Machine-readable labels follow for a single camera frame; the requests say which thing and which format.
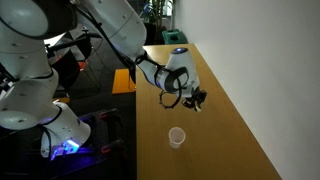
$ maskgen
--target white wall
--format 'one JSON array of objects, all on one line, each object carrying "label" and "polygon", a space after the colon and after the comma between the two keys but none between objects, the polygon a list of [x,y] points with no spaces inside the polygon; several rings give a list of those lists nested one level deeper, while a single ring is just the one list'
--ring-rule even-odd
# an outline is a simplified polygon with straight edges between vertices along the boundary
[{"label": "white wall", "polygon": [[320,1],[175,1],[175,27],[281,177],[320,179]]}]

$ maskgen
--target dark floor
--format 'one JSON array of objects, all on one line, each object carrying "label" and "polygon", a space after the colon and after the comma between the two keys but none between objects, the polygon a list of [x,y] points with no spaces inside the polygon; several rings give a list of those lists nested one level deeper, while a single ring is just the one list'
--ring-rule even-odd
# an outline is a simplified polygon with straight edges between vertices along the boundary
[{"label": "dark floor", "polygon": [[[116,69],[125,68],[125,66],[118,60],[110,46],[106,41],[102,41],[100,45],[100,40],[93,40],[93,45],[98,48],[97,52],[101,57],[102,61],[106,66],[104,66],[100,60],[97,58],[97,54],[92,54],[89,58],[89,65],[93,69],[95,76],[98,78],[98,81],[101,84],[100,88],[97,88],[92,81],[86,76],[85,72],[81,72],[76,82],[72,85],[69,95],[71,101],[68,103],[70,108],[75,112],[76,115],[82,116],[88,113],[94,113],[101,110],[109,110],[113,108],[117,108],[119,110],[118,116],[114,116],[110,118],[110,121],[107,120],[106,124],[108,126],[108,140],[112,142],[113,140],[119,138],[124,139],[127,151],[126,158],[124,157],[123,151],[112,151],[107,157],[103,157],[100,160],[97,159],[94,163],[86,168],[74,169],[73,172],[69,172],[64,176],[60,176],[59,174],[55,174],[55,179],[110,179],[110,180],[122,180],[136,179],[136,111],[135,111],[135,93],[124,93],[124,94],[112,94],[112,86],[114,73]],[[91,75],[89,69],[86,69],[86,72]],[[115,120],[121,119],[122,127],[115,123]],[[18,138],[18,142],[14,145],[19,146],[19,142],[22,143],[22,139],[17,136],[14,138]],[[1,149],[6,146],[4,141],[0,141]],[[18,157],[14,152],[9,150],[6,151],[8,154],[2,154],[1,158],[5,157]],[[48,177],[46,172],[42,171],[41,168],[36,169],[32,168],[33,163],[37,162],[34,159],[30,158],[28,160],[7,160],[8,164],[12,165],[12,167],[16,168],[17,166],[28,166],[28,169],[20,172],[13,171],[3,171],[6,169],[6,165],[3,160],[1,163],[1,172],[2,176],[0,179],[30,179],[29,172],[34,174],[42,175],[42,177]],[[57,167],[63,166],[65,162],[68,160],[62,160],[56,162]]]}]

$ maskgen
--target wooden table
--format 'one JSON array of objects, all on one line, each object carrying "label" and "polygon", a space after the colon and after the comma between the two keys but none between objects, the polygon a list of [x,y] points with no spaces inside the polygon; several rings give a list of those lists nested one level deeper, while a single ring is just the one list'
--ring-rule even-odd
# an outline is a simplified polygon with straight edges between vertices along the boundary
[{"label": "wooden table", "polygon": [[[137,68],[138,180],[281,179],[194,44],[144,48],[154,61],[165,64],[176,47],[190,50],[200,88],[208,95],[200,113],[181,103],[164,109],[161,90]],[[169,145],[168,132],[175,126],[186,132],[179,149]]]}]

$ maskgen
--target white cup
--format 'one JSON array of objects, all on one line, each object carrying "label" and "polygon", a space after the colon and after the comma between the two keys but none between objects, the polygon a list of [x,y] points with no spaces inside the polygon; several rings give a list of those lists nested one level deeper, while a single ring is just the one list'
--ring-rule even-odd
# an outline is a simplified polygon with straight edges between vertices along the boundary
[{"label": "white cup", "polygon": [[173,127],[169,131],[170,146],[172,148],[179,148],[186,139],[186,133],[179,127]]}]

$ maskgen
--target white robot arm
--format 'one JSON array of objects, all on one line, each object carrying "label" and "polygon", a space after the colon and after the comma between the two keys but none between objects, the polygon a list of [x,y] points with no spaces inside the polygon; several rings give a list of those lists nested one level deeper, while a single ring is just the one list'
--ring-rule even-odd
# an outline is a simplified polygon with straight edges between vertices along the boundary
[{"label": "white robot arm", "polygon": [[145,27],[126,0],[1,0],[0,72],[13,85],[0,99],[0,126],[45,127],[43,157],[76,153],[90,136],[90,127],[66,104],[52,102],[58,74],[48,63],[43,42],[78,22],[94,25],[115,53],[141,68],[152,85],[178,99],[185,97],[186,107],[201,110],[206,92],[199,89],[188,49],[173,50],[165,66],[151,60],[143,49]]}]

